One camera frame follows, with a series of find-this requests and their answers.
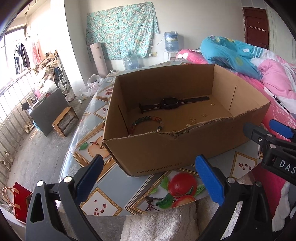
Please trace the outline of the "small wooden stool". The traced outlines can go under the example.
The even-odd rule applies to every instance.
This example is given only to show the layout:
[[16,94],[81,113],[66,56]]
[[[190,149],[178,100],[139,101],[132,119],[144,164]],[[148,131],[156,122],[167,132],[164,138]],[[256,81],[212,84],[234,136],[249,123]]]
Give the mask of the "small wooden stool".
[[70,125],[71,121],[74,119],[79,119],[78,115],[74,111],[74,108],[69,106],[66,107],[62,113],[53,121],[52,127],[57,132],[60,137],[66,137],[64,131]]

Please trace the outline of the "brown cardboard box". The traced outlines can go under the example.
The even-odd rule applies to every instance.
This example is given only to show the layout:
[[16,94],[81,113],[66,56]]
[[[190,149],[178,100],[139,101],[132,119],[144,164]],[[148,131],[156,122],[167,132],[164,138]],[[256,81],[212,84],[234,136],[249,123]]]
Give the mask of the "brown cardboard box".
[[[138,107],[201,96],[210,99],[145,113]],[[259,90],[218,65],[138,70],[116,77],[102,142],[130,176],[168,171],[192,164],[200,154],[210,158],[244,144],[243,125],[260,125],[269,106]],[[189,118],[196,124],[187,127]]]

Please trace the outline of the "white plastic bag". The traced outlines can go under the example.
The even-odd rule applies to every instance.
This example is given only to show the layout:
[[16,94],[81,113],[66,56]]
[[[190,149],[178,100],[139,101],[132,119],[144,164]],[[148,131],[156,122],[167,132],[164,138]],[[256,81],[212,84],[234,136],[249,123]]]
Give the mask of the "white plastic bag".
[[80,89],[81,94],[91,97],[99,90],[100,86],[104,83],[104,78],[97,74],[93,74],[86,82],[86,86]]

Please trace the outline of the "green floral wall cloth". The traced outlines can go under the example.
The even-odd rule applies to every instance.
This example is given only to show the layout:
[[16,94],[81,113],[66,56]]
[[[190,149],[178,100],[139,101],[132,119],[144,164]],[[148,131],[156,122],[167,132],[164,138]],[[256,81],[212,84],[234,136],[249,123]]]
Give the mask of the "green floral wall cloth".
[[88,13],[86,45],[90,61],[94,61],[90,46],[100,43],[105,60],[121,60],[128,53],[145,58],[151,52],[159,26],[151,2],[117,6]]

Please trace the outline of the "red paper gift bag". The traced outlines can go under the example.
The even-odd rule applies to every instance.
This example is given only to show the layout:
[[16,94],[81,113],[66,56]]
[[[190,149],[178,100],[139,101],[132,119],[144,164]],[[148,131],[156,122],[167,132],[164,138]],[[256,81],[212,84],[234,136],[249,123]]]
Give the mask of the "red paper gift bag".
[[15,182],[12,187],[4,187],[1,193],[5,201],[12,205],[15,218],[25,223],[32,192]]

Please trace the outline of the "black wrist watch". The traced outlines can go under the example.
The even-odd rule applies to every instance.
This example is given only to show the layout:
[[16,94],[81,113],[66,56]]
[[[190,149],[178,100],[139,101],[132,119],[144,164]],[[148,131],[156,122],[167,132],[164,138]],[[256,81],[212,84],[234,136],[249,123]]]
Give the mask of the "black wrist watch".
[[145,113],[147,111],[155,110],[155,109],[175,109],[183,104],[207,101],[210,98],[208,96],[201,96],[201,97],[193,97],[193,98],[186,98],[186,99],[177,99],[175,97],[167,97],[160,101],[160,103],[156,104],[148,104],[148,105],[141,105],[138,104],[141,113]]

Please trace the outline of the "pink rolled mat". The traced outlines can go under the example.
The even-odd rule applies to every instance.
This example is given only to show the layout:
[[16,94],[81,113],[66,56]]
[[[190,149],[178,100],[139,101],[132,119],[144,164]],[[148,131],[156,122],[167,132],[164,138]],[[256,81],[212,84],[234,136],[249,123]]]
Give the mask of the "pink rolled mat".
[[94,43],[90,45],[90,49],[92,52],[92,57],[94,59],[94,63],[95,63],[98,75],[102,78],[106,78],[106,76],[108,75],[108,70],[107,70],[105,59],[104,59],[101,44],[99,42]]

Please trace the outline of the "white glove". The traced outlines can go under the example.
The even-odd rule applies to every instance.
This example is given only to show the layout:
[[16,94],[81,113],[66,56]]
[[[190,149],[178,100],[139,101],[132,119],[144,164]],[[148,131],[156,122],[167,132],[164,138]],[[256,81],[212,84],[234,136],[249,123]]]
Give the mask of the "white glove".
[[281,189],[279,204],[272,219],[273,232],[278,232],[284,228],[285,219],[290,214],[290,203],[288,201],[289,190],[290,183],[286,181]]

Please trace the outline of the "clear water jug on floor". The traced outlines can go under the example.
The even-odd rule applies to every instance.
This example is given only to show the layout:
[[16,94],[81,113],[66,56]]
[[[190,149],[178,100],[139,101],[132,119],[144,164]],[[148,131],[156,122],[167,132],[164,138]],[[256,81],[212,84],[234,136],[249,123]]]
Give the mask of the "clear water jug on floor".
[[139,68],[137,56],[132,52],[128,52],[128,54],[123,58],[123,63],[126,70]]

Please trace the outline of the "blue patterned quilt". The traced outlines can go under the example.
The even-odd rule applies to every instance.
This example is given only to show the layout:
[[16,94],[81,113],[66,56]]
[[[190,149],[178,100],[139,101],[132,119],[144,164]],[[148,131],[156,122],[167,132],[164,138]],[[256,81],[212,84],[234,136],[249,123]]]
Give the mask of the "blue patterned quilt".
[[264,50],[262,47],[239,40],[214,35],[206,37],[200,46],[200,51],[208,63],[231,69],[257,80],[261,80],[263,74],[251,60],[260,58]]

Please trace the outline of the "dark grey cabinet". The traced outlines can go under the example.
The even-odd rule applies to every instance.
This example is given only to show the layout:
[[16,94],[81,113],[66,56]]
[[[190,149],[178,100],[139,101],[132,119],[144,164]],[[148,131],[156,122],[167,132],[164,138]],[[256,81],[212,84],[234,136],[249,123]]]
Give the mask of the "dark grey cabinet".
[[38,129],[45,135],[53,130],[52,123],[68,107],[63,93],[59,88],[55,89],[48,97],[39,102],[33,109],[29,110],[29,115],[37,125]]

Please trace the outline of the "pile of clothes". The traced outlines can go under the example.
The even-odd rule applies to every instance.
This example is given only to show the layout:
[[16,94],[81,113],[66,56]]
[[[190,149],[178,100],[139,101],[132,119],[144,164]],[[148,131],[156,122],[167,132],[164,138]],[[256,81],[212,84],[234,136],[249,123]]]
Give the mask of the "pile of clothes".
[[63,71],[57,51],[49,52],[46,58],[36,65],[36,90],[41,94],[52,92],[59,88],[64,96],[70,91],[70,83]]

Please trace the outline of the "blue water jug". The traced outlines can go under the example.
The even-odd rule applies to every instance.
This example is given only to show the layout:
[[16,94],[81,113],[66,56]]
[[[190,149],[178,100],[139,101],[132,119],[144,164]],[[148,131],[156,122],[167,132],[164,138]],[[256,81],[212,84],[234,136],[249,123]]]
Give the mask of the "blue water jug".
[[179,50],[178,32],[164,32],[165,50],[167,52],[177,52]]

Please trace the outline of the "dark red door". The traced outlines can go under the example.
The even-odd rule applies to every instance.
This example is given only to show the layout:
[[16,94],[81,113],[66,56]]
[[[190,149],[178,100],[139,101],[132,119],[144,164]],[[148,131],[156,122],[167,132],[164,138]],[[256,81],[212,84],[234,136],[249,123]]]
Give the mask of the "dark red door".
[[243,7],[245,42],[269,49],[269,25],[265,9]]

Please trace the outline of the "pink floral duvet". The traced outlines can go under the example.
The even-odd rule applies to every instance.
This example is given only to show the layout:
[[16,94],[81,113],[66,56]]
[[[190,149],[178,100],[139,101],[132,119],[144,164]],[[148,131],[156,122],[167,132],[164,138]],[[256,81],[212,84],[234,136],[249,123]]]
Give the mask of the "pink floral duvet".
[[[295,128],[295,113],[290,112],[291,108],[295,109],[295,91],[291,86],[291,82],[295,81],[295,65],[287,63],[283,58],[268,50],[264,51],[263,58],[256,58],[252,61],[262,73],[260,81],[241,73],[236,74],[269,99],[270,107],[263,119],[264,128],[271,130],[269,121],[272,119]],[[262,167],[256,167],[251,173],[255,179],[263,183],[271,213],[274,215],[285,180]]]

